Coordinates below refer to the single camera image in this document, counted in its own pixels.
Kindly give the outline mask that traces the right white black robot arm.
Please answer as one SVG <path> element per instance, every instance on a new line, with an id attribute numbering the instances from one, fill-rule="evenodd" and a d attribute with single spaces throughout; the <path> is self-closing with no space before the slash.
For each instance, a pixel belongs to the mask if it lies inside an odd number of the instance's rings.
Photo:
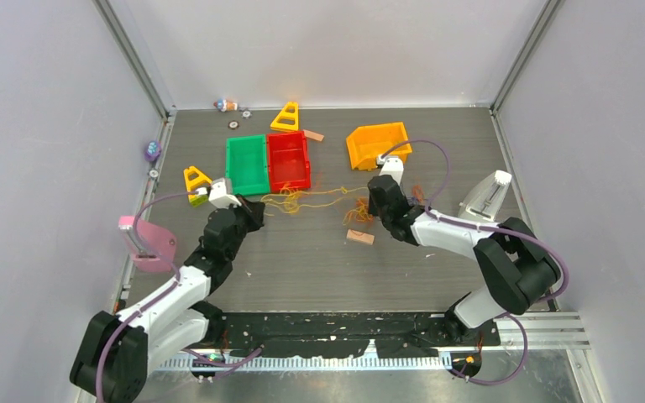
<path id="1" fill-rule="evenodd" d="M 550 253 L 519 218 L 481 225 L 411 204 L 391 175 L 368 182 L 370 213 L 391 236 L 414 246 L 444 249 L 474 261 L 485 282 L 443 316 L 448 338 L 467 344 L 480 326 L 505 313 L 523 314 L 561 278 Z"/>

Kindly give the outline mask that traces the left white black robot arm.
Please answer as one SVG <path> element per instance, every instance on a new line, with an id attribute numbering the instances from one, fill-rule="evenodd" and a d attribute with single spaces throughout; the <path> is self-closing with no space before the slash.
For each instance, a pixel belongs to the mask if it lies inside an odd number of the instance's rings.
<path id="1" fill-rule="evenodd" d="M 199 244 L 173 276 L 139 303 L 100 311 L 87 324 L 69 380 L 99 402 L 133 402 L 149 375 L 184 348 L 223 340 L 223 314 L 207 298 L 228 278 L 245 237 L 264 225 L 265 204 L 236 195 L 210 213 Z"/>

